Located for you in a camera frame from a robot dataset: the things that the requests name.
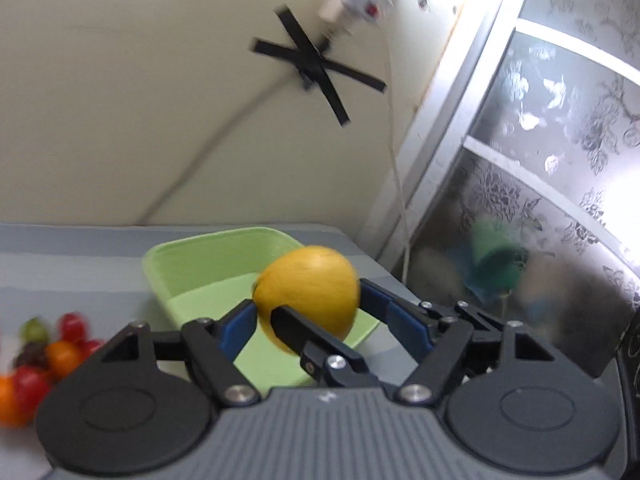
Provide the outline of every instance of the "white cable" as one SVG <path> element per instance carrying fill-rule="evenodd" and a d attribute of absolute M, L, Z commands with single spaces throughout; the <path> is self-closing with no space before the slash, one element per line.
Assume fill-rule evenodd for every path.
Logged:
<path fill-rule="evenodd" d="M 400 173 L 398 171 L 398 164 L 396 162 L 396 150 L 394 150 L 394 100 L 392 92 L 392 80 L 393 70 L 391 61 L 391 47 L 386 35 L 386 1 L 378 0 L 378 9 L 380 10 L 380 31 L 382 32 L 383 46 L 385 47 L 385 79 L 387 81 L 386 98 L 388 100 L 388 120 L 389 120 L 389 136 L 388 136 L 388 148 L 389 155 L 391 156 L 391 170 L 394 176 L 396 184 L 396 193 L 398 195 L 398 207 L 400 209 L 400 221 L 402 223 L 402 230 L 404 231 L 404 258 L 402 260 L 402 275 L 401 281 L 403 285 L 406 285 L 407 275 L 409 273 L 409 261 L 411 257 L 411 237 L 409 235 L 409 222 L 406 217 L 406 202 L 404 200 L 404 193 L 402 192 L 402 181 L 400 179 Z"/>

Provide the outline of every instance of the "beige wall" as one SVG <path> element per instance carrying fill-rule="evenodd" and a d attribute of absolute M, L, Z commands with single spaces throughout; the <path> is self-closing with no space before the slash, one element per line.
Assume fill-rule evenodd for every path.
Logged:
<path fill-rule="evenodd" d="M 322 0 L 0 0 L 0 221 L 131 224 L 207 139 L 290 66 L 248 51 L 287 42 L 288 4 L 310 36 Z M 395 0 L 396 132 L 408 126 L 461 0 Z M 384 77 L 379 32 L 331 56 Z M 354 235 L 389 168 L 386 98 L 333 76 L 344 131 L 292 81 L 218 140 L 151 223 L 325 222 Z"/>

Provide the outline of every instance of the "yellow lemon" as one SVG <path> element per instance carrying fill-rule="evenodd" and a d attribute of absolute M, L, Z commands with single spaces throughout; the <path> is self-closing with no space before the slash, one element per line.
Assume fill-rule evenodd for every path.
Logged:
<path fill-rule="evenodd" d="M 350 261 L 328 247 L 307 246 L 281 256 L 255 282 L 253 300 L 267 335 L 281 348 L 269 323 L 281 305 L 309 318 L 344 340 L 360 304 L 358 273 Z"/>

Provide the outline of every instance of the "frosted glass panel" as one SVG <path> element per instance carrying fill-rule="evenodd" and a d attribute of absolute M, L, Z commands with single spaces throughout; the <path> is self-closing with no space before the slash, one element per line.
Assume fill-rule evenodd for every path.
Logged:
<path fill-rule="evenodd" d="M 561 191 L 640 254 L 640 88 L 515 34 L 472 135 Z"/>
<path fill-rule="evenodd" d="M 595 216 L 602 197 L 588 197 Z M 640 283 L 547 200 L 463 153 L 412 251 L 409 288 L 521 319 L 596 375 L 640 304 Z"/>
<path fill-rule="evenodd" d="M 640 0 L 526 0 L 521 16 L 640 68 Z"/>

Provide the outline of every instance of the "green tray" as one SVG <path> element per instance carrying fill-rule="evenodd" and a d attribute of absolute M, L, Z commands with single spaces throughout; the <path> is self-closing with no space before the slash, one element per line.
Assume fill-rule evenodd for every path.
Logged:
<path fill-rule="evenodd" d="M 258 275 L 274 260 L 302 244 L 276 229 L 249 227 L 185 238 L 153 247 L 143 260 L 146 278 L 175 326 L 198 317 L 219 319 L 251 298 Z M 378 321 L 359 310 L 345 343 L 354 348 Z M 299 356 L 268 339 L 260 323 L 235 360 L 262 394 L 273 386 L 308 381 Z"/>

